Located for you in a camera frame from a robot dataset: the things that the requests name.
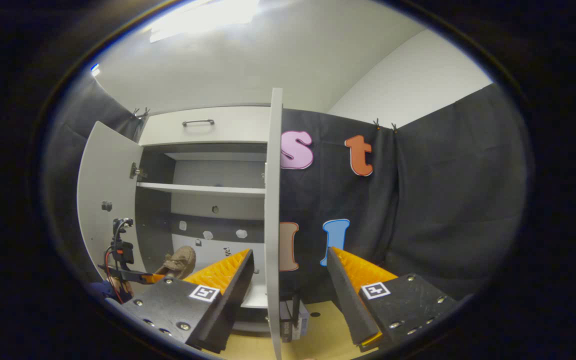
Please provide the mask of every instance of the cabinet door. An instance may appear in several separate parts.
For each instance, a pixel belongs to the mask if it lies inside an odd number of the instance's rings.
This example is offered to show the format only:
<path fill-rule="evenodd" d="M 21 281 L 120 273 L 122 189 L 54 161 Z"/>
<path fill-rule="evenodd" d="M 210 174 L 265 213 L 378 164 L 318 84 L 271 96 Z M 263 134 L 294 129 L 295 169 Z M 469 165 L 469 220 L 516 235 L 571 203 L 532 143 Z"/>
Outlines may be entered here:
<path fill-rule="evenodd" d="M 135 218 L 137 176 L 130 178 L 130 173 L 133 163 L 139 167 L 143 150 L 134 141 L 97 121 L 81 157 L 77 180 L 79 227 L 90 261 L 103 279 L 106 274 L 97 265 L 104 264 L 105 251 L 113 239 L 113 219 Z M 102 210 L 103 201 L 112 203 L 110 212 Z M 126 228 L 121 239 L 134 246 L 134 264 L 128 265 L 130 269 L 146 271 L 135 228 Z"/>
<path fill-rule="evenodd" d="M 279 161 L 282 141 L 283 93 L 284 90 L 281 88 L 272 89 L 263 203 L 265 288 L 268 296 L 270 337 L 277 360 L 282 358 L 279 330 Z"/>

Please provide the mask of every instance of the ceiling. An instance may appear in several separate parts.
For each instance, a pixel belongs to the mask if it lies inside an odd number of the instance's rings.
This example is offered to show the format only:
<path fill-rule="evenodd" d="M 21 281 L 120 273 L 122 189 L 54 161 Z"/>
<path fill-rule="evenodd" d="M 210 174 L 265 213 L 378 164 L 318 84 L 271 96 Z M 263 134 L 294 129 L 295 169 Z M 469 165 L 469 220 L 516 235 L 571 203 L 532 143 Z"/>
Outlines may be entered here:
<path fill-rule="evenodd" d="M 98 59 L 102 87 L 152 112 L 269 103 L 327 112 L 386 55 L 424 29 L 371 0 L 260 0 L 253 20 L 150 43 L 135 31 Z"/>

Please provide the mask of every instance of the table surface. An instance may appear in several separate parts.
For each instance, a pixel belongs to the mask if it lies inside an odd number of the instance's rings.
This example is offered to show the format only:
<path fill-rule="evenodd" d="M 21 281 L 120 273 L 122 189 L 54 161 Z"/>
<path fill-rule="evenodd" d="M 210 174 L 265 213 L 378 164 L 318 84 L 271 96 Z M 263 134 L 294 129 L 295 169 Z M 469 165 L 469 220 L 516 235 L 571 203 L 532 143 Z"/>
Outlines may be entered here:
<path fill-rule="evenodd" d="M 355 346 L 350 338 L 344 315 L 332 301 L 309 303 L 306 309 L 310 313 L 319 313 L 320 316 L 310 317 L 305 336 L 281 343 L 282 360 L 350 360 L 377 351 L 376 348 L 363 353 L 359 351 L 359 347 Z M 221 353 L 203 351 L 226 360 L 275 358 L 269 335 L 244 335 L 240 332 L 231 333 L 226 350 Z"/>

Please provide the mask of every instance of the brown shoe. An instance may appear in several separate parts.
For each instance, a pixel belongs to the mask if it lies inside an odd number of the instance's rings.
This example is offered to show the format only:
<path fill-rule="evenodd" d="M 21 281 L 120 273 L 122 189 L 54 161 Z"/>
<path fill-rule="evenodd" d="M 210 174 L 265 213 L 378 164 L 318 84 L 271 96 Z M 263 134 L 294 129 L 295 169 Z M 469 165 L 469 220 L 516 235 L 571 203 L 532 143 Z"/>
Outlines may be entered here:
<path fill-rule="evenodd" d="M 155 271 L 159 275 L 172 275 L 179 280 L 189 276 L 195 269 L 197 255 L 190 246 L 181 246 L 171 256 L 166 254 L 164 264 Z"/>

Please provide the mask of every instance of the cabinet shelf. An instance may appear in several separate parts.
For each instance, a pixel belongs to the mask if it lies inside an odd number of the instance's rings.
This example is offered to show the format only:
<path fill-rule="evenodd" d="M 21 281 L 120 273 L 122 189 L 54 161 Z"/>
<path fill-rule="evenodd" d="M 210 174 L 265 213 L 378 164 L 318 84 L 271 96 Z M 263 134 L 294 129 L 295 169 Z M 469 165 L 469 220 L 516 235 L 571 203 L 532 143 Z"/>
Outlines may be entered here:
<path fill-rule="evenodd" d="M 172 194 L 227 196 L 231 198 L 263 198 L 266 194 L 266 189 L 255 187 L 197 186 L 158 184 L 155 182 L 137 182 L 137 186 Z"/>
<path fill-rule="evenodd" d="M 251 284 L 244 301 L 241 303 L 242 308 L 268 309 L 268 297 L 266 296 L 266 285 Z"/>

